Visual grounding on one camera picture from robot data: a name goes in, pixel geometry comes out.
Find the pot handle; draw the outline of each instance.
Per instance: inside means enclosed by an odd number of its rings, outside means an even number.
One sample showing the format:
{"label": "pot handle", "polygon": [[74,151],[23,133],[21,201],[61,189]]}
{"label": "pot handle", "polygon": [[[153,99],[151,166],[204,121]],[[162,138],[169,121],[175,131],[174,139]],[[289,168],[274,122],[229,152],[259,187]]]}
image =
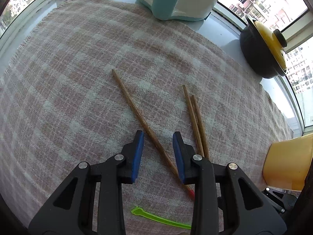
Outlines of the pot handle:
{"label": "pot handle", "polygon": [[279,31],[278,29],[275,29],[274,34],[275,34],[276,38],[278,39],[279,43],[281,44],[281,46],[283,48],[287,47],[287,41],[286,41],[285,37],[283,36],[283,34],[281,33],[281,31]]}

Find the silver screw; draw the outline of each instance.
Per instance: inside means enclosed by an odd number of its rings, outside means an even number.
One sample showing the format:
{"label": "silver screw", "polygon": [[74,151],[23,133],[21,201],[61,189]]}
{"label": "silver screw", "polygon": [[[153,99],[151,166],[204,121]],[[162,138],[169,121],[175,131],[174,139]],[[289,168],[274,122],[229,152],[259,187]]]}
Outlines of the silver screw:
{"label": "silver screw", "polygon": [[121,160],[124,159],[124,155],[122,155],[122,154],[117,154],[117,155],[114,157],[114,159],[115,159],[116,161],[121,161]]}
{"label": "silver screw", "polygon": [[201,155],[193,155],[193,159],[195,161],[201,161],[202,160],[202,156]]}
{"label": "silver screw", "polygon": [[79,167],[80,169],[85,169],[85,168],[87,168],[87,166],[88,166],[88,164],[87,164],[86,162],[81,162],[81,163],[78,165],[78,167]]}
{"label": "silver screw", "polygon": [[230,163],[230,164],[228,165],[228,167],[229,167],[230,169],[237,169],[237,168],[238,168],[238,165],[235,164],[235,163]]}

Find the pot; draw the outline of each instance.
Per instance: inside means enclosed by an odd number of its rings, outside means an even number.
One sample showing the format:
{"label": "pot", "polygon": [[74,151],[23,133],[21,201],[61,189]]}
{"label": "pot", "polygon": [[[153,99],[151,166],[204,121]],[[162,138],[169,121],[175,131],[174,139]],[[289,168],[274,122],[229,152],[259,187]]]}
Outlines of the pot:
{"label": "pot", "polygon": [[246,15],[248,25],[240,34],[239,42],[245,59],[256,74],[270,79],[285,76],[286,59],[284,49],[287,42],[282,33],[274,32],[262,22]]}

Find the wooden chopstick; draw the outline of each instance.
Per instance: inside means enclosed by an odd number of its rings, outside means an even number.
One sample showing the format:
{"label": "wooden chopstick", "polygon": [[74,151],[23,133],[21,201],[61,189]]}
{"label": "wooden chopstick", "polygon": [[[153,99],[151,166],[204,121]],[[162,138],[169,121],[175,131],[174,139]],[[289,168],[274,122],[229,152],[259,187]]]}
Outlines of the wooden chopstick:
{"label": "wooden chopstick", "polygon": [[204,156],[203,147],[202,147],[202,143],[201,143],[201,137],[200,137],[200,133],[199,133],[198,125],[197,125],[197,120],[196,120],[195,114],[193,112],[192,104],[191,104],[191,101],[189,98],[188,88],[185,85],[183,85],[183,89],[184,89],[184,93],[185,93],[185,97],[186,97],[186,101],[187,101],[187,106],[188,106],[188,110],[189,110],[189,114],[190,114],[191,124],[193,127],[193,133],[195,134],[195,138],[196,138],[196,143],[197,143],[197,147],[198,147],[198,154],[201,156]]}
{"label": "wooden chopstick", "polygon": [[[156,146],[156,149],[159,151],[160,155],[165,160],[167,166],[170,168],[170,170],[173,172],[173,174],[176,176],[176,178],[179,180],[178,170],[173,163],[172,159],[169,157],[169,155],[166,153],[164,147],[161,145],[160,141],[158,140],[155,132],[149,127],[145,119],[143,118],[142,114],[138,110],[137,106],[134,104],[134,101],[130,94],[128,93],[127,89],[125,88],[123,82],[121,81],[120,77],[117,75],[116,71],[112,69],[113,77],[115,78],[118,86],[120,87],[120,90],[122,91],[127,103],[129,104],[130,108],[134,112],[134,114],[137,116],[141,126],[146,131],[146,133],[149,135],[151,140],[153,141],[154,145]],[[187,185],[182,184],[183,188],[187,190],[189,196],[194,200],[194,191]]]}
{"label": "wooden chopstick", "polygon": [[193,107],[195,109],[196,117],[198,120],[198,128],[199,128],[199,132],[200,132],[200,136],[201,136],[201,142],[202,142],[204,157],[210,159],[208,141],[207,141],[207,137],[205,135],[205,127],[204,127],[204,124],[202,122],[199,105],[197,103],[195,95],[191,96],[191,102],[192,102]]}

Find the white countertop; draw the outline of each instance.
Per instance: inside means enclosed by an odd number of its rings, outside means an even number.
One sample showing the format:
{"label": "white countertop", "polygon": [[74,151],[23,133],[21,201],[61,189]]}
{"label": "white countertop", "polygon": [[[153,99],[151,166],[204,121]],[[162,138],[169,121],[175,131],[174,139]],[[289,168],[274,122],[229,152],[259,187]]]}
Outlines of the white countertop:
{"label": "white countertop", "polygon": [[[0,75],[3,74],[7,67],[9,59],[12,57],[18,46],[23,42],[31,30],[46,16],[53,8],[59,6],[65,0],[50,0],[46,5],[42,5],[40,9],[35,13],[33,17],[28,19],[27,23],[19,30],[18,34],[10,45],[6,48],[4,54],[0,57]],[[139,3],[137,0],[116,0],[127,3]],[[250,66],[242,54],[239,45],[240,31],[233,26],[226,19],[215,13],[210,14],[207,20],[201,20],[197,22],[185,22],[193,30],[203,35],[211,42],[219,46],[225,53],[227,53],[236,62],[243,67],[250,70]],[[270,94],[270,97],[285,116],[289,126],[294,131],[294,137],[302,135],[302,131],[298,126],[295,115],[292,108],[285,97],[283,91],[275,81],[275,79],[263,79],[260,76],[255,75],[263,88]]]}

